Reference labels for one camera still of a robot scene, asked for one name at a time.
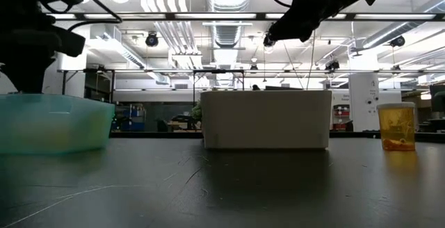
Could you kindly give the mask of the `red storage shelf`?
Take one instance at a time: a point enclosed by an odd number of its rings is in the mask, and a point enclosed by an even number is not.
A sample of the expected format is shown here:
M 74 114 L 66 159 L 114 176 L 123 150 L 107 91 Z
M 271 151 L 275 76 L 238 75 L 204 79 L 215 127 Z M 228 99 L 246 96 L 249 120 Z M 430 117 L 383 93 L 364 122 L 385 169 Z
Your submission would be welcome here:
M 350 105 L 337 104 L 332 108 L 332 130 L 345 131 L 346 124 L 350 121 Z

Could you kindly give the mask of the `teal plastic bin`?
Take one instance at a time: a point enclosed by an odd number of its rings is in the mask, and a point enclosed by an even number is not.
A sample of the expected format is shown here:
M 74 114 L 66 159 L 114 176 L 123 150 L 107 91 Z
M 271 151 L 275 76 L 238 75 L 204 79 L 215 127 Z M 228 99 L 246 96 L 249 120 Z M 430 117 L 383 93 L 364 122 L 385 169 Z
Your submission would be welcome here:
M 101 101 L 45 94 L 0 95 L 0 154 L 66 154 L 108 144 L 115 106 Z M 57 120 L 69 127 L 59 148 L 30 148 L 19 142 L 20 126 L 33 119 Z

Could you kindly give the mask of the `black office chair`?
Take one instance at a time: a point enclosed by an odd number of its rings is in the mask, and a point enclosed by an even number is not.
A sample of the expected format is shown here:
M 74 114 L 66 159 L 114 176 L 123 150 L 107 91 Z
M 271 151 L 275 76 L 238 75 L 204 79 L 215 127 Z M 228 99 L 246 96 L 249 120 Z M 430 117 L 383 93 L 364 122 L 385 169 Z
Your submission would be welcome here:
M 434 132 L 445 132 L 445 85 L 431 85 L 431 111 L 430 124 Z

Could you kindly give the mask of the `green artificial succulent plant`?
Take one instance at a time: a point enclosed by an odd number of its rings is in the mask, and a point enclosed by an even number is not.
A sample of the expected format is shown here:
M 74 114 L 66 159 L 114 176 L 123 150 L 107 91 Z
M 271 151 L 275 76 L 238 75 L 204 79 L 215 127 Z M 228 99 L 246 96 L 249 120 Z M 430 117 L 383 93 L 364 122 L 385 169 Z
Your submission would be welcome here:
M 192 108 L 191 111 L 191 117 L 196 121 L 196 122 L 201 122 L 202 121 L 202 107 L 201 107 L 201 101 L 197 101 L 194 105 L 194 107 Z

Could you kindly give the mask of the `blue storage bins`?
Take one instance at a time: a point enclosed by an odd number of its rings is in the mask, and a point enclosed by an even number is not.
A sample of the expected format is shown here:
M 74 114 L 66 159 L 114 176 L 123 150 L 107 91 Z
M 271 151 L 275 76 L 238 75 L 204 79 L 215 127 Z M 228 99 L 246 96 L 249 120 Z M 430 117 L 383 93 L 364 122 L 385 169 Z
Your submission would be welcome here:
M 142 104 L 129 104 L 119 107 L 121 131 L 144 131 L 146 110 Z

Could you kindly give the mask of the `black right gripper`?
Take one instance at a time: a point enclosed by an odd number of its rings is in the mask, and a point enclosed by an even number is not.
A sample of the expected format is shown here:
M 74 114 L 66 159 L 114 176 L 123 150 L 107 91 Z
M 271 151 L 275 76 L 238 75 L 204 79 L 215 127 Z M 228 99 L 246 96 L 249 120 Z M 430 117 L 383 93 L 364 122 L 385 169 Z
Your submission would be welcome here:
M 307 41 L 320 25 L 328 0 L 292 0 L 289 9 L 273 23 L 267 33 L 271 42 L 299 39 Z

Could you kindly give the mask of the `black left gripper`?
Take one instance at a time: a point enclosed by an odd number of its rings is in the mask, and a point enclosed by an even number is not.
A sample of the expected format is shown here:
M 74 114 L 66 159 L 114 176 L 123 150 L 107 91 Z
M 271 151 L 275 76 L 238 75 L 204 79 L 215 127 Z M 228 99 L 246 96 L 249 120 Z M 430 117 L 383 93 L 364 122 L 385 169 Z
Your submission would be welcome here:
M 42 92 L 45 72 L 55 54 L 82 54 L 86 39 L 55 23 L 54 16 L 37 13 L 7 17 L 0 27 L 0 73 L 18 92 Z

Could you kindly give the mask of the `amber white-capped pill bottle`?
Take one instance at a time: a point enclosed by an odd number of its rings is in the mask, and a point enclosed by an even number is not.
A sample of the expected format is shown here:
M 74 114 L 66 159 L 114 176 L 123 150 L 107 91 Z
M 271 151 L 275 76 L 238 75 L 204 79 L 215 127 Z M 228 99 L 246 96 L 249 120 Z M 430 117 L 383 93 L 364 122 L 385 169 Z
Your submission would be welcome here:
M 57 120 L 33 119 L 22 124 L 17 133 L 22 145 L 36 149 L 55 149 L 66 141 L 69 127 Z
M 416 105 L 412 102 L 377 105 L 380 139 L 385 151 L 414 151 Z

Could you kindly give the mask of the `white plastic bin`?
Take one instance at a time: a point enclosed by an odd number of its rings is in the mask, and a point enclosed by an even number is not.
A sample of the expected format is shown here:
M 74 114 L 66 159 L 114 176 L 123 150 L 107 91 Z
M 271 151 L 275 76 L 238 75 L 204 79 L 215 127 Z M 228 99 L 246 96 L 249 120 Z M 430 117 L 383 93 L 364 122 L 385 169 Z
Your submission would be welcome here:
M 207 149 L 325 149 L 329 90 L 208 91 L 200 95 Z

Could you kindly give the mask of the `silver ventilation duct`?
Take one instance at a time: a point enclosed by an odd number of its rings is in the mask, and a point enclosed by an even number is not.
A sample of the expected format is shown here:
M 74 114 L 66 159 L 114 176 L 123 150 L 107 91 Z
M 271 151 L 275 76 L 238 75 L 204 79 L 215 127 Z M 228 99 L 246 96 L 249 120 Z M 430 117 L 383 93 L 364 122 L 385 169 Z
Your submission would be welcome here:
M 208 11 L 217 13 L 239 13 L 248 9 L 250 0 L 207 0 Z M 241 36 L 240 26 L 213 26 L 213 40 L 218 47 L 235 47 Z

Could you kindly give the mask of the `black hanging ceiling lamp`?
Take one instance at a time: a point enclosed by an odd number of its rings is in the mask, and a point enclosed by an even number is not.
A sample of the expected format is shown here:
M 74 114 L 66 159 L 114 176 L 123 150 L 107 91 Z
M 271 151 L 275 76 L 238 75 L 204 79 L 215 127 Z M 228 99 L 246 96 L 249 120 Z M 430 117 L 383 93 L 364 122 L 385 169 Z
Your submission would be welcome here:
M 275 46 L 275 41 L 271 40 L 269 33 L 265 34 L 263 45 L 264 45 L 264 53 L 265 54 L 271 54 L 273 52 L 274 46 Z

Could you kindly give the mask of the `white pillar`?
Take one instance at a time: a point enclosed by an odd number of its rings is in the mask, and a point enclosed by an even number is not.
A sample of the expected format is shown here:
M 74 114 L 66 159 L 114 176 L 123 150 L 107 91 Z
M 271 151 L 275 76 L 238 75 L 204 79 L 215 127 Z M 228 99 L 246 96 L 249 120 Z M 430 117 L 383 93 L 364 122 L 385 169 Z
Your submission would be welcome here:
M 377 131 L 379 81 L 377 74 L 356 73 L 349 76 L 350 116 L 353 130 Z

